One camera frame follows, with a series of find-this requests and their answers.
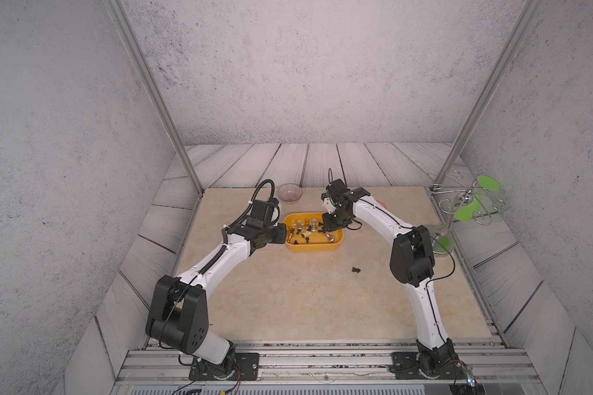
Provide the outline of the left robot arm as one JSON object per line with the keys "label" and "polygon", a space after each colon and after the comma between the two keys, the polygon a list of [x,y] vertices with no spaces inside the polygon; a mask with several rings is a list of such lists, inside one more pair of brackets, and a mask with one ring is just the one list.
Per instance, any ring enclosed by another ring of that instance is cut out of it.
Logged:
{"label": "left robot arm", "polygon": [[158,342],[193,356],[208,375],[226,379],[237,365],[235,345],[209,329],[209,298],[217,286],[256,250],[282,245],[286,225],[279,221],[275,183],[256,187],[243,212],[222,227],[221,243],[190,270],[162,276],[153,291],[145,332]]}

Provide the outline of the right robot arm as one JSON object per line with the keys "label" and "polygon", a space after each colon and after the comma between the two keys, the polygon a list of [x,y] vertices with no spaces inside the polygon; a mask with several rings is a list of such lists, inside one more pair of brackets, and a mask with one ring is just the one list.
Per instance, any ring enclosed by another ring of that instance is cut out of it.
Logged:
{"label": "right robot arm", "polygon": [[391,247],[390,271],[403,284],[417,327],[418,370],[434,380],[459,360],[441,320],[434,289],[433,239],[429,230],[404,222],[363,188],[350,189],[342,179],[331,181],[321,195],[327,231],[367,224]]}

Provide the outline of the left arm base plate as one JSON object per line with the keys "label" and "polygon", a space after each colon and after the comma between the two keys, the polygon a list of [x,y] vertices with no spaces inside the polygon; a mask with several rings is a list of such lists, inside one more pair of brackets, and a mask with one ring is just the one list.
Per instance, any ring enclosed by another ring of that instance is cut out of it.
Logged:
{"label": "left arm base plate", "polygon": [[229,352],[221,364],[194,357],[189,368],[191,381],[255,381],[260,367],[259,353]]}

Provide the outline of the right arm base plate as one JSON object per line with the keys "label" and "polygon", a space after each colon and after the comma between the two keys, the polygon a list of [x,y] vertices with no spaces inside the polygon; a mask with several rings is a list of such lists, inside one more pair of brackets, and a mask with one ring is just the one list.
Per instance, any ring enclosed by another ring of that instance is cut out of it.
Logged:
{"label": "right arm base plate", "polygon": [[467,370],[461,362],[434,363],[419,352],[394,352],[388,367],[397,380],[456,380],[466,381]]}

